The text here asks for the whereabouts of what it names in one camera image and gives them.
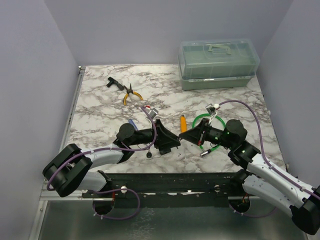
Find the green cable lock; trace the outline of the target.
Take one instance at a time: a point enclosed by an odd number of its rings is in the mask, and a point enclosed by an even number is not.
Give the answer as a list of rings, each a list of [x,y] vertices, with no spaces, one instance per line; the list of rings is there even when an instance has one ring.
[[[205,117],[210,117],[211,115],[209,113],[203,113],[203,114],[200,114],[198,115],[192,122],[192,128],[194,128],[196,126],[196,123],[201,120],[202,118],[205,118]],[[224,122],[224,120],[222,118],[220,118],[219,116],[216,116],[215,117],[221,124],[222,126],[225,128],[226,127],[226,123]],[[215,145],[215,146],[212,146],[211,145],[211,148],[208,149],[208,150],[205,150],[203,148],[202,145],[199,146],[199,148],[202,150],[202,153],[200,154],[200,157],[201,158],[204,158],[205,156],[209,155],[210,153],[212,153],[213,151],[217,150],[220,146],[219,145]]]

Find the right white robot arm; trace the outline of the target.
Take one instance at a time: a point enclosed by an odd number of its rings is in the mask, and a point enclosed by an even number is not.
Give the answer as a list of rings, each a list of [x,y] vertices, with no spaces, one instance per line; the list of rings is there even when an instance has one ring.
[[[236,196],[248,193],[265,200],[286,213],[300,230],[315,235],[320,229],[320,189],[266,158],[261,149],[246,141],[247,133],[239,120],[229,120],[220,130],[204,118],[179,138],[198,146],[207,141],[229,149],[230,160],[242,168],[241,178],[230,183],[230,191]]]

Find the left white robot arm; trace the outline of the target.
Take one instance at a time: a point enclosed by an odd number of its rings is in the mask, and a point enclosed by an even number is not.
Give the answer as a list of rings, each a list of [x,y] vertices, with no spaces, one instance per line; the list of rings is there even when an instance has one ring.
[[[166,129],[157,119],[151,128],[136,130],[130,123],[119,128],[115,141],[105,147],[82,150],[76,144],[67,145],[42,171],[50,191],[60,197],[76,190],[91,190],[99,197],[110,194],[111,185],[106,174],[91,169],[127,161],[135,152],[132,146],[155,147],[161,155],[181,145],[179,137]]]

